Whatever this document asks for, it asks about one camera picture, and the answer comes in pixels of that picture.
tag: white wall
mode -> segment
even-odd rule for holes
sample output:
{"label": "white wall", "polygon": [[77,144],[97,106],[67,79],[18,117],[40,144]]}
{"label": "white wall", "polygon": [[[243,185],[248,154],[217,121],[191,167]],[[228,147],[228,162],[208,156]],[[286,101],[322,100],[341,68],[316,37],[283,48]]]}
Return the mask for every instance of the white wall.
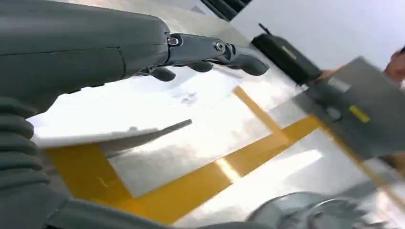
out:
{"label": "white wall", "polygon": [[250,40],[259,22],[323,69],[359,55],[384,68],[405,45],[404,0],[253,0],[231,21]]}

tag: black device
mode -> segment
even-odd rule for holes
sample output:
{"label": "black device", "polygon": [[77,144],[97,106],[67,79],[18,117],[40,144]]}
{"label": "black device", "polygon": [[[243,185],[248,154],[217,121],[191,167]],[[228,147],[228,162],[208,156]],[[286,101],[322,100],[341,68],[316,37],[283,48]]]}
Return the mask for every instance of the black device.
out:
{"label": "black device", "polygon": [[266,33],[255,37],[252,44],[294,82],[302,85],[321,75],[321,70],[287,40],[274,36],[263,24],[259,23],[259,26]]}

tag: yellow tape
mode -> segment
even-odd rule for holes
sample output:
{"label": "yellow tape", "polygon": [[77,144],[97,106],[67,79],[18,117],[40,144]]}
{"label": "yellow tape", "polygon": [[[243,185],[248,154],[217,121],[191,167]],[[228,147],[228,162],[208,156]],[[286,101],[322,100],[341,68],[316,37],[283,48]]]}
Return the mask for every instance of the yellow tape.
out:
{"label": "yellow tape", "polygon": [[367,123],[370,121],[370,117],[362,110],[360,110],[357,106],[351,105],[349,107],[349,110],[363,123]]}

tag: robotic hand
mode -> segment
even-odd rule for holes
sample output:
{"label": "robotic hand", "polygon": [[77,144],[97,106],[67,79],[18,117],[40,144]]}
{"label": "robotic hand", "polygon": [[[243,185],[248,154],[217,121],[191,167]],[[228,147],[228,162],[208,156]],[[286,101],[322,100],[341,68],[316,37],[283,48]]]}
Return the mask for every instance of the robotic hand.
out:
{"label": "robotic hand", "polygon": [[268,69],[253,50],[170,34],[148,15],[43,0],[3,0],[0,9],[0,96],[36,113],[61,94],[134,75],[170,81],[175,75],[165,66],[206,72],[213,62],[252,75]]}
{"label": "robotic hand", "polygon": [[2,0],[0,11],[2,228],[170,228],[51,190],[33,157],[38,148],[25,118],[84,87],[133,75],[172,80],[165,66],[205,72],[217,63],[252,75],[268,66],[252,50],[219,39],[170,34],[152,16],[44,0]]}

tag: person's hand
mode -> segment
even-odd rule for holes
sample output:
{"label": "person's hand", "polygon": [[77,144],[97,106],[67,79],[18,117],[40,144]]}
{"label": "person's hand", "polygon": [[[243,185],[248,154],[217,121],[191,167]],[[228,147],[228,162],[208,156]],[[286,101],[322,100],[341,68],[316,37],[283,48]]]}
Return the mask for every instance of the person's hand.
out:
{"label": "person's hand", "polygon": [[338,68],[338,69],[335,69],[335,70],[322,70],[322,74],[320,75],[320,77],[318,77],[318,78],[315,80],[315,82],[319,82],[319,81],[322,81],[322,80],[325,80],[325,79],[331,77],[331,76],[334,75],[338,70],[339,70],[339,68]]}

